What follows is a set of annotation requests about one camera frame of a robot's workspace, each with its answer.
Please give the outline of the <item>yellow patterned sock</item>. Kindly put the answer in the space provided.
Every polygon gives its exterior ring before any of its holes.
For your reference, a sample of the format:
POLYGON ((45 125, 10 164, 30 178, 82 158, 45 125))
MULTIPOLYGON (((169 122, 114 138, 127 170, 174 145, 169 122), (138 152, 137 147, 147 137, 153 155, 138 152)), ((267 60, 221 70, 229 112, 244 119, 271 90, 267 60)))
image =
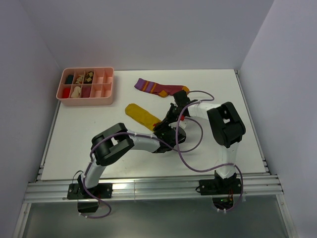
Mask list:
POLYGON ((129 104, 125 108, 125 113, 134 121, 143 125, 150 131, 153 131, 155 126, 161 122, 159 118, 155 117, 154 115, 134 103, 129 104))

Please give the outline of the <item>brown yellow argyle sock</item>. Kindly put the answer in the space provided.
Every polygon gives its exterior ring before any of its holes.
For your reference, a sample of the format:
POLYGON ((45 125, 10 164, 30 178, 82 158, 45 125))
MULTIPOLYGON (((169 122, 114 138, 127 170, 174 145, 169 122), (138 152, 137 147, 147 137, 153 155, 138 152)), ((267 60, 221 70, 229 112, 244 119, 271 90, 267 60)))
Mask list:
POLYGON ((94 78, 94 72, 93 71, 87 72, 84 78, 84 84, 92 84, 93 78, 94 78))

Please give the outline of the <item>maroon sock purple toe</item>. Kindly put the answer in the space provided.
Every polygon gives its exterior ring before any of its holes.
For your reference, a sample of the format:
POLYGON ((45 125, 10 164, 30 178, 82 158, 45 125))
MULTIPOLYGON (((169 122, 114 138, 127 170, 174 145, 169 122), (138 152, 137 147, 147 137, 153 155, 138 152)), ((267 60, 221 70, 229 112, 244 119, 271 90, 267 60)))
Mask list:
POLYGON ((82 87, 82 98, 89 98, 91 93, 91 87, 82 87))

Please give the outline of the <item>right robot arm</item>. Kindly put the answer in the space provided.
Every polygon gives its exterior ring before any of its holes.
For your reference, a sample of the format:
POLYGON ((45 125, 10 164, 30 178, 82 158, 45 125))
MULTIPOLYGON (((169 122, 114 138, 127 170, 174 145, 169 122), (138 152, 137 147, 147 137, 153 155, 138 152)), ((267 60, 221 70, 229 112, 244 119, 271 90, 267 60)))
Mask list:
POLYGON ((211 99, 190 100, 187 92, 181 90, 173 95, 175 103, 170 104, 163 125, 180 124, 181 118, 195 117, 209 122, 214 140, 218 144, 220 165, 215 173, 220 176, 214 181, 219 193, 226 193, 232 186, 229 179, 236 173, 237 148, 246 133, 246 128, 232 102, 212 104, 211 99))

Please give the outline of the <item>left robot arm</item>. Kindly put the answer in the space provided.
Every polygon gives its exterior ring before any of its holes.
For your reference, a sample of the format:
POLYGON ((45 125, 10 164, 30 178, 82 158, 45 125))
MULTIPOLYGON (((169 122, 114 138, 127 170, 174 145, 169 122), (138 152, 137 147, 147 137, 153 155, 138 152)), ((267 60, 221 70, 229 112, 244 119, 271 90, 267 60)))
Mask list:
POLYGON ((186 132, 180 128, 164 126, 153 134, 139 134, 128 130, 123 123, 117 123, 92 139, 91 161, 78 177, 79 193, 85 198, 96 194, 97 185, 105 168, 117 162, 129 150, 150 153, 165 153, 186 140, 186 132))

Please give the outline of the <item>maroon purple striped sock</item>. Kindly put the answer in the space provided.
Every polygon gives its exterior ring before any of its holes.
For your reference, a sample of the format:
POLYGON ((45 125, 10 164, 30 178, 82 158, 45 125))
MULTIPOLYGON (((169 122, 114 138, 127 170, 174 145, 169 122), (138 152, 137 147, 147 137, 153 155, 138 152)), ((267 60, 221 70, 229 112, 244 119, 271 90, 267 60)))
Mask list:
POLYGON ((142 78, 139 78, 134 87, 142 92, 149 94, 154 94, 165 98, 167 96, 173 96, 175 93, 184 90, 186 93, 189 93, 190 90, 184 85, 164 85, 152 81, 147 81, 142 78))

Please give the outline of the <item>cream white rolled sock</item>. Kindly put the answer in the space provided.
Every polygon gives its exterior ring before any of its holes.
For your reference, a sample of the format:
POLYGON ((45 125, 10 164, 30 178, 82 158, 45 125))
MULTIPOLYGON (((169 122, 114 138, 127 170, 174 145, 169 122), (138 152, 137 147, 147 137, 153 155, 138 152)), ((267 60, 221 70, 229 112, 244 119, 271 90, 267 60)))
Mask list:
POLYGON ((70 98, 73 98, 73 99, 74 98, 80 98, 80 95, 81 95, 81 87, 76 86, 76 87, 74 87, 70 98))

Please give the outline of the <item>pink compartment organizer box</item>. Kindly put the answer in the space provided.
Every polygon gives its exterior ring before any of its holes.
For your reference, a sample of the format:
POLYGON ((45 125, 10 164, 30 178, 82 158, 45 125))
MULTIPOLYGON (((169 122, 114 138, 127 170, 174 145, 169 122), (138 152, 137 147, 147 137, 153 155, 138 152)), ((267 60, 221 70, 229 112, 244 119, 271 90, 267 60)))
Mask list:
POLYGON ((65 106, 111 105, 114 96, 112 67, 66 68, 56 98, 65 106))

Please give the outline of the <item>cream orange argyle rolled sock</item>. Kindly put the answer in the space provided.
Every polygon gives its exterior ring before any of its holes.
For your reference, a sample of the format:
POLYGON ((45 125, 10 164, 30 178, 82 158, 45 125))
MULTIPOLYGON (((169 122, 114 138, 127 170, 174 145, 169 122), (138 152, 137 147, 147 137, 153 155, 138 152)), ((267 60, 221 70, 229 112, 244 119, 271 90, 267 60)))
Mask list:
POLYGON ((75 84, 82 84, 85 78, 85 74, 79 74, 76 77, 75 84))

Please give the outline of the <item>red rolled sock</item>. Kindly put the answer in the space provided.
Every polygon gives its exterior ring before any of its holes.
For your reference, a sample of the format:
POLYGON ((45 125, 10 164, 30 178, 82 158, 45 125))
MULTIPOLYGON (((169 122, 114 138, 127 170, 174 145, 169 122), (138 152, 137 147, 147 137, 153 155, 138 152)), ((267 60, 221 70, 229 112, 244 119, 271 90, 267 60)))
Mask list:
POLYGON ((70 91, 71 91, 71 88, 70 88, 70 87, 64 88, 64 89, 63 89, 63 92, 62 92, 62 98, 63 98, 63 99, 68 98, 68 97, 69 97, 69 94, 70 94, 70 91))

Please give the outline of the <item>dark teal rolled sock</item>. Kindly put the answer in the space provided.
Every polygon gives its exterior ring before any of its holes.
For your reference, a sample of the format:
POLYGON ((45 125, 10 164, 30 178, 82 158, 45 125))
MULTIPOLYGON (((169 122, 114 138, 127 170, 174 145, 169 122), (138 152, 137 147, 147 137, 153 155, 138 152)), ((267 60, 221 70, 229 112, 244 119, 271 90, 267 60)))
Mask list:
POLYGON ((65 84, 72 84, 74 75, 69 74, 65 80, 65 84))

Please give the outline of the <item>aluminium front rail frame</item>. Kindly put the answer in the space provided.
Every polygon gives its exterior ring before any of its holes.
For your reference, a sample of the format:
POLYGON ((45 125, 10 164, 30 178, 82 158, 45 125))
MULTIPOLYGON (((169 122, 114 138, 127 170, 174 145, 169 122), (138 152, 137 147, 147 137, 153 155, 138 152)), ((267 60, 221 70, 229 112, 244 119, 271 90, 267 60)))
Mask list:
MULTIPOLYGON (((108 201, 201 198, 195 188, 201 179, 213 176, 178 176, 157 178, 102 179, 112 183, 108 201)), ((23 203, 68 202, 66 198, 72 180, 39 180, 29 183, 23 203)), ((280 195, 283 188, 277 175, 244 176, 244 195, 280 195)))

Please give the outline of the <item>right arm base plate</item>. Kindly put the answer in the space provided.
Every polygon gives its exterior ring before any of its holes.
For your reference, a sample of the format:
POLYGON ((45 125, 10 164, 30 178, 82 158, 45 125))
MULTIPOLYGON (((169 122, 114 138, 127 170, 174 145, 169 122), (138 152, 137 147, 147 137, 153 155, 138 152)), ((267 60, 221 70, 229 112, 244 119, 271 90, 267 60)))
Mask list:
POLYGON ((195 190, 201 195, 231 195, 240 194, 242 186, 239 178, 202 179, 199 180, 199 186, 195 190))

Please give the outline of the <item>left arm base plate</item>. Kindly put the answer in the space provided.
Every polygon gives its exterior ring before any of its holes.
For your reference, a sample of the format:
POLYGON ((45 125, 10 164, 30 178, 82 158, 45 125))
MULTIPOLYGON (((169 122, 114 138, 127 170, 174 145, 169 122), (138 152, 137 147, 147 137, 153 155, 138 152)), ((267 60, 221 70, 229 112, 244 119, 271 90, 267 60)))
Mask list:
MULTIPOLYGON (((95 197, 99 199, 109 199, 112 196, 112 183, 99 183, 93 188, 88 188, 88 191, 95 197)), ((67 199, 77 200, 77 199, 91 199, 83 186, 77 183, 71 183, 68 188, 67 199)))

